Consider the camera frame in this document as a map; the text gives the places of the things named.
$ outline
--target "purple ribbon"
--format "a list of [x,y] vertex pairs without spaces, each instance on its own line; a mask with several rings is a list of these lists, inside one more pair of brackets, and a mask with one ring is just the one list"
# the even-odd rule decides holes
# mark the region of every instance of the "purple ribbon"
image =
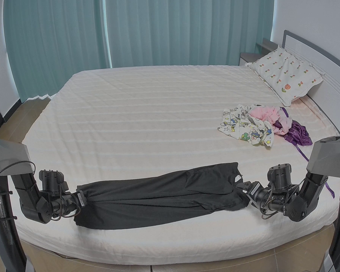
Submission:
[[[288,116],[288,113],[287,113],[286,109],[285,109],[284,107],[281,107],[281,109],[285,112],[285,115],[286,115],[286,117],[288,118],[289,116]],[[299,151],[299,153],[300,153],[300,154],[307,160],[307,162],[308,162],[307,156],[301,151],[301,149],[297,146],[297,144],[295,145],[295,147],[297,148],[297,150]],[[331,193],[332,198],[335,198],[335,193],[334,193],[334,191],[330,188],[330,186],[329,186],[327,183],[325,183],[325,186],[326,186],[327,190]]]

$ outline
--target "baseboard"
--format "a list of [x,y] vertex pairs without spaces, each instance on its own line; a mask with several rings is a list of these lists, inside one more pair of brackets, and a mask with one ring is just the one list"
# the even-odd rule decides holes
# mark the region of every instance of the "baseboard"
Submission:
[[6,115],[4,116],[4,121],[7,122],[9,120],[9,118],[13,115],[13,113],[17,110],[17,108],[19,108],[19,106],[21,105],[21,101],[20,99],[14,104],[14,106],[12,106],[10,108],[10,110],[6,113]]

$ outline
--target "bed sheet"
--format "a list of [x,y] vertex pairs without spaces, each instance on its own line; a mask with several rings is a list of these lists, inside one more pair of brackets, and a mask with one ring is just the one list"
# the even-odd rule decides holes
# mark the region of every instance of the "bed sheet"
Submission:
[[[23,143],[37,170],[63,172],[71,191],[109,179],[158,176],[175,170],[239,162],[245,181],[267,185],[271,166],[290,163],[292,182],[306,173],[306,160],[276,136],[271,148],[252,146],[219,132],[223,109],[238,104],[281,106],[245,66],[151,66],[82,71],[73,75],[35,121]],[[307,97],[287,111],[313,141],[336,135]],[[312,146],[301,147],[309,156]],[[329,178],[317,208],[303,221],[282,214],[262,220],[249,205],[239,211],[159,226],[93,230],[72,219],[43,225],[26,219],[12,200],[19,236],[43,248],[85,260],[155,265],[233,259],[259,253],[306,234],[337,217],[340,179]]]

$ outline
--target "curtain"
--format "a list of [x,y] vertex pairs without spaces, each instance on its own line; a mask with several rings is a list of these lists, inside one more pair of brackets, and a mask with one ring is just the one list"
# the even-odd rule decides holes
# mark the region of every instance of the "curtain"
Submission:
[[4,33],[22,101],[57,93],[82,70],[110,66],[101,0],[4,0]]
[[113,67],[238,65],[270,38],[274,0],[106,0]]

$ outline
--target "floor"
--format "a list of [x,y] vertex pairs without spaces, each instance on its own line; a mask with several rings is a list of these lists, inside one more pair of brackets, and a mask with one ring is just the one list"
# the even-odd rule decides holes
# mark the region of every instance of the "floor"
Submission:
[[[0,128],[0,138],[22,142],[31,125],[46,107],[49,98],[29,100],[23,103],[11,116],[7,123]],[[172,265],[111,265],[89,262],[79,259],[65,259],[54,252],[22,242],[25,253],[31,258],[36,272],[108,272],[108,271],[137,271],[137,272],[302,272],[317,271],[326,249],[330,246],[334,226],[325,226],[321,230],[297,240],[288,242],[280,247],[253,256],[233,260],[189,263]],[[0,259],[0,272],[5,268]]]

